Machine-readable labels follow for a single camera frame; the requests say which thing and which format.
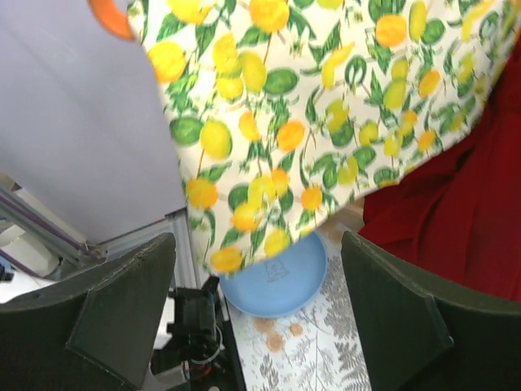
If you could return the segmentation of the red dress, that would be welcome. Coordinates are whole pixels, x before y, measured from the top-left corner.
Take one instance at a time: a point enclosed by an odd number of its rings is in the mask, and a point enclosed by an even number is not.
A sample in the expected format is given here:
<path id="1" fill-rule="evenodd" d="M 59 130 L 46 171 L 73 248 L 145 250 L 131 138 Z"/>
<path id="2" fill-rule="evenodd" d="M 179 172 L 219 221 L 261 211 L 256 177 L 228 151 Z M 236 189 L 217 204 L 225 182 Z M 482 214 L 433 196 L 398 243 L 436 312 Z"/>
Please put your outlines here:
<path id="1" fill-rule="evenodd" d="M 364 200 L 361 236 L 468 288 L 520 298 L 520 52 L 460 143 Z"/>

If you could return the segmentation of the lemon print skirt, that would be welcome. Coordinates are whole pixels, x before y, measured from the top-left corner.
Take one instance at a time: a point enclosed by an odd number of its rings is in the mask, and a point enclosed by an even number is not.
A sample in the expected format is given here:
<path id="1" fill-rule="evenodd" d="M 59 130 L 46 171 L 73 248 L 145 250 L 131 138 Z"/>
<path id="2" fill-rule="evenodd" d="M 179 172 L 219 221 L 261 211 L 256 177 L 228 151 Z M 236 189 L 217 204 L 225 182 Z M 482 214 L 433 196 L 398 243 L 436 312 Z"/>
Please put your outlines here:
<path id="1" fill-rule="evenodd" d="M 132 1 L 196 261 L 233 274 L 461 142 L 517 1 Z"/>

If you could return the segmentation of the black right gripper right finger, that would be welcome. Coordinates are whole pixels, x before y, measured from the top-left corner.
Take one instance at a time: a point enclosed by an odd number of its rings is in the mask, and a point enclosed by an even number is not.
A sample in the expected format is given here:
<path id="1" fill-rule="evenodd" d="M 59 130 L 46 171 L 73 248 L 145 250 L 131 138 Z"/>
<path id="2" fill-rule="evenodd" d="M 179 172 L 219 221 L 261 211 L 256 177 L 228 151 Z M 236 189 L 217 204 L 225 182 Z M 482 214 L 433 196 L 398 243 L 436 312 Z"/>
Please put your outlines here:
<path id="1" fill-rule="evenodd" d="M 519 302 L 448 281 L 351 231 L 341 257 L 372 389 L 520 388 Z"/>

